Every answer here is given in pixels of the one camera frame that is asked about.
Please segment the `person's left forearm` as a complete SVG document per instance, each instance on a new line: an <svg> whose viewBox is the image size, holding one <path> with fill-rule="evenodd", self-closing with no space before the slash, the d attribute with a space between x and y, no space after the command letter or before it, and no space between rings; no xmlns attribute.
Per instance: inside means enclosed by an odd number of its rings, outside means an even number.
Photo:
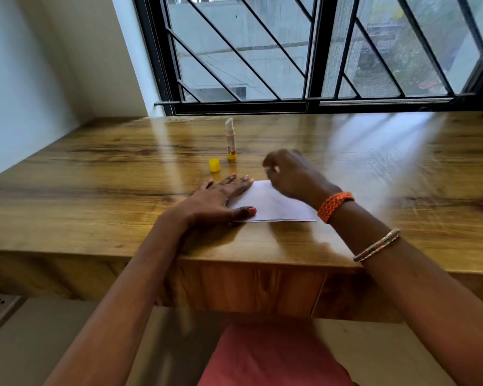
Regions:
<svg viewBox="0 0 483 386"><path fill-rule="evenodd" d="M158 217L43 386L125 386L160 286L192 223L177 208Z"/></svg>

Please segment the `white paper sheet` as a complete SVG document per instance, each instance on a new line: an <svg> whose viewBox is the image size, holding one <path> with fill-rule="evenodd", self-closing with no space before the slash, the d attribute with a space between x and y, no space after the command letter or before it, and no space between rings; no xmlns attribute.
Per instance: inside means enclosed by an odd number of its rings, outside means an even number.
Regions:
<svg viewBox="0 0 483 386"><path fill-rule="evenodd" d="M257 213L245 222L314 222L317 212L302 201L279 193L270 181L254 181L243 194L227 204L231 209L254 207Z"/></svg>

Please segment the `person's right forearm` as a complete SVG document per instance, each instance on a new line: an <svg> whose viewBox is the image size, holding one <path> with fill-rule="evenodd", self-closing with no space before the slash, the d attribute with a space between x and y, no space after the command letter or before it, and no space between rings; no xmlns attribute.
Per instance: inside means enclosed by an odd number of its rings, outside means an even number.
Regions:
<svg viewBox="0 0 483 386"><path fill-rule="evenodd" d="M318 213L354 256L392 230L350 200ZM361 265L457 385L483 386L483 301L401 236Z"/></svg>

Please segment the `white yellow glue stick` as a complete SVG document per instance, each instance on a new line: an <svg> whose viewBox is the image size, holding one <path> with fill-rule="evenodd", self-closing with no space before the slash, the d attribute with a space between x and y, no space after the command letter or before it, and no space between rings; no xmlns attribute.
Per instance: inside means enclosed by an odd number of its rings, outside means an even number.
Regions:
<svg viewBox="0 0 483 386"><path fill-rule="evenodd" d="M226 153L230 162L236 161L236 140L233 118L225 121Z"/></svg>

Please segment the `black window frame with grille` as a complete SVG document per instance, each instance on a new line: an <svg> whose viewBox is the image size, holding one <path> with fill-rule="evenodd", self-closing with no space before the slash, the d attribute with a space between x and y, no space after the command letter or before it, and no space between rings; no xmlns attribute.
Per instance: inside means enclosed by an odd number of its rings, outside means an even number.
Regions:
<svg viewBox="0 0 483 386"><path fill-rule="evenodd" d="M483 110L483 0L133 0L166 116Z"/></svg>

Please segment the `person's red clothing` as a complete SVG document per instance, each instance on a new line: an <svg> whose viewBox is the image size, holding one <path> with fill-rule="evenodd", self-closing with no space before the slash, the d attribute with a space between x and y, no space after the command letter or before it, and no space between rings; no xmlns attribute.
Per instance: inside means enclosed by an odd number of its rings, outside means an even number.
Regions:
<svg viewBox="0 0 483 386"><path fill-rule="evenodd" d="M197 386L359 386L312 324L236 323L219 338Z"/></svg>

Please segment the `silver bangle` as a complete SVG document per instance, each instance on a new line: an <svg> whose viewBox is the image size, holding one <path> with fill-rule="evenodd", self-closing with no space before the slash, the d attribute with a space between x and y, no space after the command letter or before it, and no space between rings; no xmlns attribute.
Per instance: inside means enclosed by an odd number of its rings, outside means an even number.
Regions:
<svg viewBox="0 0 483 386"><path fill-rule="evenodd" d="M362 263L363 261L369 259L376 253L379 253L382 249L386 248L387 246L391 245L395 240L400 237L400 229L395 228L391 230L386 236L381 238L376 243L372 244L371 246L367 247L364 251L360 254L356 255L353 258L355 263Z"/></svg>

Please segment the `person's left hand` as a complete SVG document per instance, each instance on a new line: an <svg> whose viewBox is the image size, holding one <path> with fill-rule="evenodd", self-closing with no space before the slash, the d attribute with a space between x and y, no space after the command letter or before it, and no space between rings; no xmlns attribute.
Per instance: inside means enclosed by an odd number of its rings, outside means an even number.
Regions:
<svg viewBox="0 0 483 386"><path fill-rule="evenodd" d="M254 180L249 178L249 188ZM180 236L192 227L211 227L226 223L227 206L233 198L228 198L228 177L214 186L212 198L199 198L198 189L187 199L162 213L155 222L154 229Z"/></svg>

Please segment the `person's right hand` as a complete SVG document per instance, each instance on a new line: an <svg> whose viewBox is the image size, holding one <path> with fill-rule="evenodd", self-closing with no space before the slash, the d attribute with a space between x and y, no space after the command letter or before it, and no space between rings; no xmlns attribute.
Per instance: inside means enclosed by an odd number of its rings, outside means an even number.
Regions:
<svg viewBox="0 0 483 386"><path fill-rule="evenodd" d="M303 172L287 185L271 184L284 196L302 201L318 210L328 198L341 192L341 188L328 181L299 150L294 151L301 157Z"/></svg>

